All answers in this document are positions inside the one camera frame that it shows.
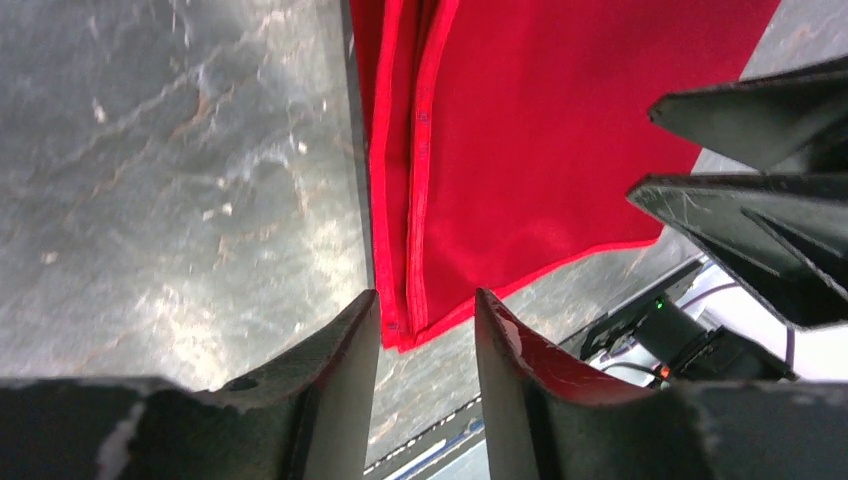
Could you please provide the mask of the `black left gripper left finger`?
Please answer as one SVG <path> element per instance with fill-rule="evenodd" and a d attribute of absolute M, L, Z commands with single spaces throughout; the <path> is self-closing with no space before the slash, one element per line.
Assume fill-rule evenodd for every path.
<path fill-rule="evenodd" d="M 360 479 L 378 295 L 215 391 L 156 377 L 5 378 L 5 479 Z"/>

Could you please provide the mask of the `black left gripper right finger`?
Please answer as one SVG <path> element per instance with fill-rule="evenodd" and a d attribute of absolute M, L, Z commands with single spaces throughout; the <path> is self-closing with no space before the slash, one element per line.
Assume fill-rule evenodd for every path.
<path fill-rule="evenodd" d="M 475 298 L 475 350 L 494 479 L 843 479 L 847 387 L 679 382 L 638 387 Z"/>

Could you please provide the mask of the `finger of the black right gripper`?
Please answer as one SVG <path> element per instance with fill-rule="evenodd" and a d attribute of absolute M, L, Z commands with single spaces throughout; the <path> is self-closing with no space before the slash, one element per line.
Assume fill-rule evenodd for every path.
<path fill-rule="evenodd" d="M 628 199 L 684 235 L 783 323 L 846 322 L 846 175 L 649 175 Z"/>
<path fill-rule="evenodd" d="M 847 59 L 669 93 L 651 122 L 765 173 L 847 170 Z"/>

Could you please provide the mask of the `red cloth napkin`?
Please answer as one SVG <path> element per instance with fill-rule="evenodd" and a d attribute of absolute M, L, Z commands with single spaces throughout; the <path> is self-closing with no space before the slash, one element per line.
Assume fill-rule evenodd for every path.
<path fill-rule="evenodd" d="M 585 256 L 654 244 L 627 191 L 700 148 L 662 95 L 740 77 L 775 1 L 353 1 L 382 344 L 406 352 Z"/>

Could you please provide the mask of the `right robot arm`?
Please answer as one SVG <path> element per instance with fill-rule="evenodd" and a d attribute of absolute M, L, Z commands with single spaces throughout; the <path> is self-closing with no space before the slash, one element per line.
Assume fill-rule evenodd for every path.
<path fill-rule="evenodd" d="M 743 165 L 629 193 L 701 252 L 572 338 L 621 380 L 847 378 L 847 60 L 670 93 L 651 121 Z"/>

